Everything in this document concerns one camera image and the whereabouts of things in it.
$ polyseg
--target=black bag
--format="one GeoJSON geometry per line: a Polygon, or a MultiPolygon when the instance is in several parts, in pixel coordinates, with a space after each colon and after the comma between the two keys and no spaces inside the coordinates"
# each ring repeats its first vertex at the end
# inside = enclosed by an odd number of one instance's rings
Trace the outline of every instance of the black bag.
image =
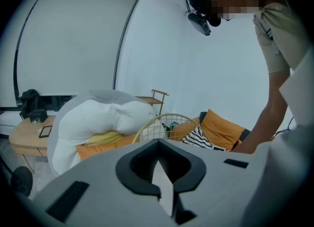
{"type": "Polygon", "coordinates": [[[23,92],[21,101],[23,103],[20,112],[22,119],[28,118],[29,113],[34,110],[46,109],[45,102],[43,101],[42,97],[40,97],[39,93],[34,89],[23,92]]]}

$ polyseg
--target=black box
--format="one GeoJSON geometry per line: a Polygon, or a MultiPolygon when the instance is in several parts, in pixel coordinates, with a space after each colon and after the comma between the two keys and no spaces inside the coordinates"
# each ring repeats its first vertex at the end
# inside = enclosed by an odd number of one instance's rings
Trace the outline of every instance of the black box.
{"type": "Polygon", "coordinates": [[[30,122],[32,122],[34,119],[40,119],[40,123],[43,123],[47,118],[47,110],[46,109],[38,109],[31,111],[29,114],[30,122]]]}

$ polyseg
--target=table leg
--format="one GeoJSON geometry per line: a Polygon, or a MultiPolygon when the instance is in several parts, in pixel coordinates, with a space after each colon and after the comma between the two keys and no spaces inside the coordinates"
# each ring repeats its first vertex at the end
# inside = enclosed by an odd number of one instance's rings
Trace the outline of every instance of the table leg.
{"type": "Polygon", "coordinates": [[[30,172],[31,172],[32,174],[34,174],[34,170],[30,167],[30,165],[29,165],[29,163],[28,163],[28,161],[27,161],[25,155],[21,154],[20,156],[21,156],[22,160],[24,161],[26,167],[28,167],[28,169],[30,170],[30,172]]]}

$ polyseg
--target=person's arm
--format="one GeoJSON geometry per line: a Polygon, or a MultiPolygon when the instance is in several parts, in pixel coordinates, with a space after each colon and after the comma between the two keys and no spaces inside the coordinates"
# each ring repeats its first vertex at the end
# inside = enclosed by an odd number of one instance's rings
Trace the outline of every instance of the person's arm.
{"type": "Polygon", "coordinates": [[[269,141],[276,133],[285,118],[288,107],[279,88],[289,76],[289,70],[269,74],[267,105],[252,132],[239,146],[234,148],[233,152],[252,154],[260,143],[269,141]]]}

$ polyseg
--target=drawer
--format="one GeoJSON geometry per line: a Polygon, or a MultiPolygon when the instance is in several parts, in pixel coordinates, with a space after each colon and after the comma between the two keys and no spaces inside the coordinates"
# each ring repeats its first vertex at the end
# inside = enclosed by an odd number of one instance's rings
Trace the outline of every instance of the drawer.
{"type": "Polygon", "coordinates": [[[20,147],[12,145],[12,148],[17,154],[24,154],[24,155],[31,155],[31,156],[42,156],[37,148],[27,148],[27,147],[20,147]]]}
{"type": "Polygon", "coordinates": [[[44,148],[38,148],[39,152],[41,153],[42,156],[47,156],[47,149],[44,148]]]}

